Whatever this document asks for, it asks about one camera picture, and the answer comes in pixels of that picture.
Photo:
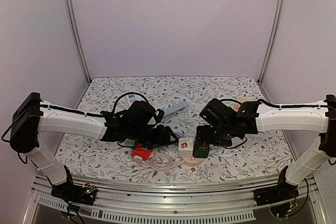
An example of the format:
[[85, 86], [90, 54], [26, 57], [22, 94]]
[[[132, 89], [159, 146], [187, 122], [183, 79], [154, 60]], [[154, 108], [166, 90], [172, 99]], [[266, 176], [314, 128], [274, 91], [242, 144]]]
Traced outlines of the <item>white cube adapter red print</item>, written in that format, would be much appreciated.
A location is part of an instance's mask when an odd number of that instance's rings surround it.
[[179, 138], [178, 154], [179, 157], [192, 157], [194, 140], [191, 138]]

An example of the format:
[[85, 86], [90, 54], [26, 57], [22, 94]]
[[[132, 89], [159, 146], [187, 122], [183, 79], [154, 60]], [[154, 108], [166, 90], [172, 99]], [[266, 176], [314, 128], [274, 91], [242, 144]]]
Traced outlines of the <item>red cube socket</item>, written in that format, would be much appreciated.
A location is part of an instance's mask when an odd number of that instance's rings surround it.
[[145, 161], [151, 158], [152, 153], [153, 150], [143, 148], [141, 144], [138, 144], [131, 152], [131, 156], [135, 159]]

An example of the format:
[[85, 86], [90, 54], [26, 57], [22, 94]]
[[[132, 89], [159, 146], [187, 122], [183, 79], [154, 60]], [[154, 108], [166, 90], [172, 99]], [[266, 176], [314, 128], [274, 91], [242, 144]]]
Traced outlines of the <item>round pink socket base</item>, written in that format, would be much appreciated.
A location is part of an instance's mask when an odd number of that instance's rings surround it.
[[195, 158], [195, 157], [181, 157], [183, 164], [186, 166], [194, 167], [202, 164], [205, 159], [204, 158]]

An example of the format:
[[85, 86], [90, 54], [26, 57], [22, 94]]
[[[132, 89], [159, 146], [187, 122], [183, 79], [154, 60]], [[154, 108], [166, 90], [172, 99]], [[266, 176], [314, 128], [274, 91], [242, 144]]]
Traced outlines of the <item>dark green cube adapter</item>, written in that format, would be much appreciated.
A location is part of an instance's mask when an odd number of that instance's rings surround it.
[[204, 142], [195, 142], [193, 156], [195, 158], [207, 158], [209, 155], [209, 144]]

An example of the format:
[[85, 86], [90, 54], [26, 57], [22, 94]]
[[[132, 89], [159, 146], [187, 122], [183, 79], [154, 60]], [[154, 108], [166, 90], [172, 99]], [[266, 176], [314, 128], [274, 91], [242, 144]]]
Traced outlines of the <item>white multicolour power strip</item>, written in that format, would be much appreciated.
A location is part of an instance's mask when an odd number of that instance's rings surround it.
[[137, 100], [137, 96], [135, 94], [128, 94], [126, 96], [127, 102], [128, 102], [128, 106], [131, 106], [133, 102], [135, 102]]

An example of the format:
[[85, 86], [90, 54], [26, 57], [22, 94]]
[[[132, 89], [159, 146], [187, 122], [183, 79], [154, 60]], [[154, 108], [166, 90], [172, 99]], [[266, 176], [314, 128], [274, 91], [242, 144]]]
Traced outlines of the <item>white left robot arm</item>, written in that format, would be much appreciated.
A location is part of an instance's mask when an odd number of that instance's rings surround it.
[[60, 132], [87, 136], [105, 142], [134, 140], [146, 149], [168, 146], [178, 137], [168, 126], [161, 124], [164, 111], [155, 109], [146, 98], [134, 101], [126, 110], [91, 113], [69, 109], [43, 101], [40, 93], [32, 92], [15, 111], [12, 123], [5, 131], [8, 143], [24, 154], [44, 173], [52, 185], [67, 200], [78, 195], [71, 175], [55, 160], [54, 154], [38, 140], [40, 132]]

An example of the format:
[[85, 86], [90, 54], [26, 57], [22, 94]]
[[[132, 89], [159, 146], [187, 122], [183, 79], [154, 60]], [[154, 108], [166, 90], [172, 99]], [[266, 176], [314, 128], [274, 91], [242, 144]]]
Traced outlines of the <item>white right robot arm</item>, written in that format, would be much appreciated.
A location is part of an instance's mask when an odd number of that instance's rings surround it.
[[283, 130], [313, 131], [319, 135], [312, 145], [284, 169], [284, 178], [271, 190], [276, 201], [291, 194], [292, 186], [312, 174], [324, 162], [335, 157], [335, 96], [308, 104], [271, 104], [263, 99], [239, 103], [237, 111], [212, 99], [200, 112], [211, 127], [217, 143], [247, 134]]

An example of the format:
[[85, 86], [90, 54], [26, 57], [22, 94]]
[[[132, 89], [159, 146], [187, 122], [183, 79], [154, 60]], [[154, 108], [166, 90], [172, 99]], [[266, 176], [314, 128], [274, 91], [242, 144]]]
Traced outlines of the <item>light blue power strip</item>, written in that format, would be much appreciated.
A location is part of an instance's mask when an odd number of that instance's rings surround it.
[[182, 102], [179, 102], [175, 105], [172, 105], [172, 106], [169, 106], [165, 109], [163, 109], [163, 112], [164, 112], [164, 116], [169, 116], [170, 114], [173, 114], [185, 107], [188, 106], [188, 103], [186, 101], [182, 101]]

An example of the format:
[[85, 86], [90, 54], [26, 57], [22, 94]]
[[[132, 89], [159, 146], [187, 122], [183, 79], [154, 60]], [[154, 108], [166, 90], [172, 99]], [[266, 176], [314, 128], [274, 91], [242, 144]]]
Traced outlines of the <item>floral patterned table mat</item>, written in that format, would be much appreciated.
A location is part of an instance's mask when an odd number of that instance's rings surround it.
[[[199, 113], [213, 98], [257, 100], [263, 97], [257, 83], [249, 77], [125, 77], [96, 78], [83, 96], [79, 109], [89, 112], [121, 111], [128, 107], [124, 93], [137, 92], [155, 108], [165, 109], [186, 101], [188, 106], [175, 112], [162, 124], [176, 134], [194, 138], [196, 128], [204, 124]], [[293, 156], [281, 131], [248, 135], [233, 139], [233, 149], [211, 147], [205, 161], [186, 166], [178, 157], [176, 145], [156, 149], [153, 161], [136, 162], [131, 149], [117, 143], [66, 134], [56, 152], [57, 159], [72, 174], [135, 183], [216, 183], [278, 175], [293, 162]]]

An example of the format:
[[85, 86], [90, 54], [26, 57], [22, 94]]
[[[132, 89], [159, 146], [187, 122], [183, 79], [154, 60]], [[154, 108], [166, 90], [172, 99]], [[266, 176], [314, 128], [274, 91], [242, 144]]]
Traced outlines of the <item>aluminium front rail frame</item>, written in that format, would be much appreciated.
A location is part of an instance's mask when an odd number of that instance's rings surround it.
[[258, 206], [254, 190], [273, 186], [276, 176], [208, 184], [144, 184], [75, 176], [74, 182], [97, 186], [92, 206], [78, 213], [51, 195], [47, 179], [37, 175], [23, 223], [327, 223], [313, 177], [299, 186], [295, 215], [276, 218], [269, 205]]

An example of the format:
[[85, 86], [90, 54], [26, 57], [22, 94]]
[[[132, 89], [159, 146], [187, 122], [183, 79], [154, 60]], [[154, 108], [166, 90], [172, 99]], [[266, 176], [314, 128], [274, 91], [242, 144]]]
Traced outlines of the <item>aluminium right corner post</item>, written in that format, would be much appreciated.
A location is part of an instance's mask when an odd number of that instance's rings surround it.
[[280, 21], [281, 21], [281, 16], [282, 16], [282, 11], [283, 11], [283, 7], [284, 7], [284, 2], [285, 0], [277, 0], [276, 1], [276, 9], [275, 9], [275, 14], [274, 14], [274, 19], [272, 22], [272, 27], [271, 27], [271, 31], [270, 31], [270, 36], [268, 39], [268, 44], [266, 47], [266, 52], [265, 52], [265, 56], [263, 59], [263, 63], [261, 65], [261, 70], [257, 79], [257, 82], [262, 85], [265, 78], [266, 78], [266, 74], [267, 74], [267, 70], [271, 61], [271, 56], [272, 56], [272, 52], [274, 50], [274, 46], [276, 43], [276, 38], [277, 38], [277, 34], [278, 34], [278, 30], [279, 30], [279, 26], [280, 26]]

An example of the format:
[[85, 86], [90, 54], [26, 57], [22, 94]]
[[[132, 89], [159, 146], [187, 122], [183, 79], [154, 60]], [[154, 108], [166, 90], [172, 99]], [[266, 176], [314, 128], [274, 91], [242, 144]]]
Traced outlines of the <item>aluminium corner post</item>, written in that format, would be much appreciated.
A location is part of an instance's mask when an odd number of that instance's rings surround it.
[[284, 2], [285, 0], [277, 0], [276, 1], [276, 9], [275, 9], [275, 14], [274, 14], [274, 19], [272, 22], [272, 27], [271, 27], [271, 31], [270, 31], [270, 36], [268, 39], [268, 44], [266, 47], [266, 52], [265, 52], [265, 56], [263, 59], [263, 63], [261, 65], [261, 70], [257, 79], [257, 82], [262, 85], [265, 78], [266, 78], [266, 74], [267, 74], [267, 70], [271, 61], [271, 56], [272, 56], [272, 52], [274, 50], [274, 46], [276, 43], [276, 38], [277, 38], [277, 34], [278, 34], [278, 30], [279, 30], [279, 26], [280, 26], [280, 21], [281, 21], [281, 16], [282, 16], [282, 11], [283, 11], [283, 7], [284, 7]]
[[92, 82], [92, 78], [90, 76], [89, 68], [87, 61], [85, 59], [85, 54], [84, 50], [82, 47], [81, 39], [80, 39], [80, 34], [76, 22], [76, 16], [75, 16], [75, 9], [73, 6], [72, 0], [64, 0], [65, 2], [65, 7], [66, 7], [66, 12], [69, 20], [69, 26], [70, 26], [70, 31], [73, 37], [73, 42], [75, 46], [75, 50], [77, 53], [77, 57], [79, 60], [79, 64], [83, 73], [83, 76], [88, 84]]

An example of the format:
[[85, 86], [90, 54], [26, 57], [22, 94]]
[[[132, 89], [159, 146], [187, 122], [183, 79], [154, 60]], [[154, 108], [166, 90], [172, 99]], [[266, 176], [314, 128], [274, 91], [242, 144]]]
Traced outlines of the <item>aluminium left corner post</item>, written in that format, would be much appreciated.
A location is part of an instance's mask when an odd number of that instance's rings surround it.
[[80, 34], [76, 22], [76, 16], [75, 16], [75, 9], [73, 6], [72, 0], [64, 0], [65, 2], [65, 7], [66, 7], [66, 12], [69, 20], [69, 26], [70, 26], [70, 31], [73, 37], [73, 42], [75, 46], [75, 50], [77, 53], [77, 57], [79, 60], [79, 64], [83, 73], [83, 76], [88, 84], [92, 82], [92, 78], [90, 76], [89, 68], [87, 61], [85, 59], [85, 54], [84, 50], [82, 47], [81, 39], [80, 39]]

